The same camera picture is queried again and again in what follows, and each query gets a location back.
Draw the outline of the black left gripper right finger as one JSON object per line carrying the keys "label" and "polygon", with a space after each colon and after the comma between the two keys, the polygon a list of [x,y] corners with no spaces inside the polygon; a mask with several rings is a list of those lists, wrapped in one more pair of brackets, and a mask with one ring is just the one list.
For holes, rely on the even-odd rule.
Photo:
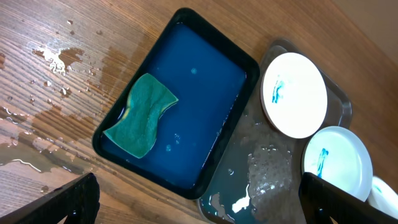
{"label": "black left gripper right finger", "polygon": [[303,173],[298,196],[307,223],[397,223],[396,218],[310,172]]}

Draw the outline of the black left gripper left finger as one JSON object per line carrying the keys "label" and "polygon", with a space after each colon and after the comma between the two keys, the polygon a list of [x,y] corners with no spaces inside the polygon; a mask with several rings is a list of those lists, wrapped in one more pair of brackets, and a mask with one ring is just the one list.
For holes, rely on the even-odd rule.
{"label": "black left gripper left finger", "polygon": [[1,217],[1,223],[94,223],[99,199],[99,184],[88,173]]}

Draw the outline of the white plate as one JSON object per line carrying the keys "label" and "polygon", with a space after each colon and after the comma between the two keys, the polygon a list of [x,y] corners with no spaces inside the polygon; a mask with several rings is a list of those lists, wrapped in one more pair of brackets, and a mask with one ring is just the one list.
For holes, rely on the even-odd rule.
{"label": "white plate", "polygon": [[368,197],[370,206],[398,219],[398,195],[382,179],[372,178],[371,192]]}
{"label": "white plate", "polygon": [[329,126],[319,130],[307,143],[301,166],[302,173],[313,173],[363,202],[371,192],[370,155],[349,129]]}
{"label": "white plate", "polygon": [[260,96],[270,123],[291,138],[311,136],[326,116],[325,81],[315,64],[302,54],[277,56],[264,72]]}

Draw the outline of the green sponge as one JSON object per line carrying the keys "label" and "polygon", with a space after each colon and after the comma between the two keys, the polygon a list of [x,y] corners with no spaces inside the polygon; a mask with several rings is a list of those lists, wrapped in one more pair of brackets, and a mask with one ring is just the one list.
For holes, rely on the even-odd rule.
{"label": "green sponge", "polygon": [[154,146],[160,117],[178,98],[149,73],[133,84],[122,118],[103,134],[128,154],[141,159]]}

